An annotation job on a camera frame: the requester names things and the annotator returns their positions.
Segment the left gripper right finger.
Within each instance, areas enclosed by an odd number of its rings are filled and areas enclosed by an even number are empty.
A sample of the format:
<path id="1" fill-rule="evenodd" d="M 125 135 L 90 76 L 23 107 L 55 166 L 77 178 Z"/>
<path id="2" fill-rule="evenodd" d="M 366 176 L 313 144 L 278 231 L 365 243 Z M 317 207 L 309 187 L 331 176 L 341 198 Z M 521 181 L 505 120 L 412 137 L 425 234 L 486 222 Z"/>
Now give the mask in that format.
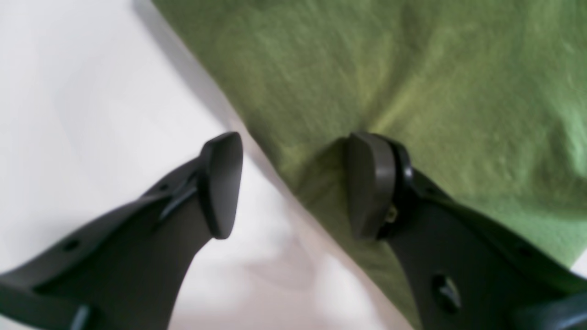
<path id="1" fill-rule="evenodd" d="M 380 134 L 346 140 L 356 239 L 396 255 L 426 330 L 584 330 L 586 280 L 457 201 Z"/>

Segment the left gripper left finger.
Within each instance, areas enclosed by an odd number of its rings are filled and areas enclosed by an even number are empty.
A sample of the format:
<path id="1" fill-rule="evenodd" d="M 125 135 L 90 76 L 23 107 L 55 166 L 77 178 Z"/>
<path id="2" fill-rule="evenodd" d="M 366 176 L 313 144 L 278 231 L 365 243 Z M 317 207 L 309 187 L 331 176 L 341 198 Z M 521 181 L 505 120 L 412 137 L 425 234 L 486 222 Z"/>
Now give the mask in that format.
<path id="1" fill-rule="evenodd" d="M 137 200 L 1 275 L 1 314 L 43 330 L 166 330 L 195 255 L 233 230 L 243 141 L 228 132 Z"/>

